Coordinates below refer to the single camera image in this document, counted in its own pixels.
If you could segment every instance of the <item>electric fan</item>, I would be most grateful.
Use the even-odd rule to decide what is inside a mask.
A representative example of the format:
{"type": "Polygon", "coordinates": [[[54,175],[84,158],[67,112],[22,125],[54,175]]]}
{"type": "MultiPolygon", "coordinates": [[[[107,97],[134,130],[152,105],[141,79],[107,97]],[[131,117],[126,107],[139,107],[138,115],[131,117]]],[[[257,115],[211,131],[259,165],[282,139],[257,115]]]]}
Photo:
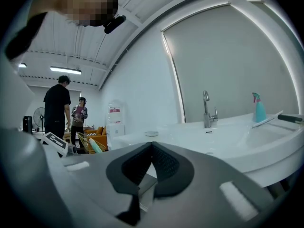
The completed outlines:
{"type": "Polygon", "coordinates": [[[42,127],[43,135],[43,120],[44,120],[44,107],[39,107],[34,112],[34,122],[38,127],[42,127]]]}

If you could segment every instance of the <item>spray bottle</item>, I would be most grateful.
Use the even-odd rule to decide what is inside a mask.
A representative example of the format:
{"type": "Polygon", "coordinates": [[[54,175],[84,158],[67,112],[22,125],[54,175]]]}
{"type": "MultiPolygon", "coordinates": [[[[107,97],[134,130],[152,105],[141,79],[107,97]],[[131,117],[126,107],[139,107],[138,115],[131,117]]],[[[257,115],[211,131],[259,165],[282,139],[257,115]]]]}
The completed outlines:
{"type": "Polygon", "coordinates": [[[259,123],[267,118],[265,108],[263,103],[261,102],[260,95],[258,93],[252,93],[253,94],[253,103],[256,102],[256,113],[254,121],[256,123],[259,123]]]}

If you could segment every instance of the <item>orange sofa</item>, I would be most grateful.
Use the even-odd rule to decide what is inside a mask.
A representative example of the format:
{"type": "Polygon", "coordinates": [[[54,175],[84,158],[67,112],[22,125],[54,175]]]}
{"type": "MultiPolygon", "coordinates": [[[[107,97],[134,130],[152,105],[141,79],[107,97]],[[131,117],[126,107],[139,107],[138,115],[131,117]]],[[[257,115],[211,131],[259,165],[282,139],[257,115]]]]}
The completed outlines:
{"type": "Polygon", "coordinates": [[[106,127],[99,127],[95,131],[87,131],[88,134],[87,140],[90,141],[90,138],[94,139],[95,141],[101,143],[105,148],[106,151],[108,151],[108,144],[107,144],[107,138],[106,138],[106,127]]]}

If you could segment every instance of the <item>man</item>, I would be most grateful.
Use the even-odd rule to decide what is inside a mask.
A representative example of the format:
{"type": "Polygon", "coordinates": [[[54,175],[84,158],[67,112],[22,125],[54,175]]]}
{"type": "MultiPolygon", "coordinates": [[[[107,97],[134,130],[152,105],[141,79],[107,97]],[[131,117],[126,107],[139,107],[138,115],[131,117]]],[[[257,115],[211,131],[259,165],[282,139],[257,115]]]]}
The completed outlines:
{"type": "Polygon", "coordinates": [[[58,85],[51,87],[44,97],[46,103],[44,110],[44,127],[46,133],[51,132],[59,138],[65,134],[65,114],[67,117],[67,128],[70,128],[70,93],[66,87],[70,84],[68,76],[60,76],[58,85]]]}

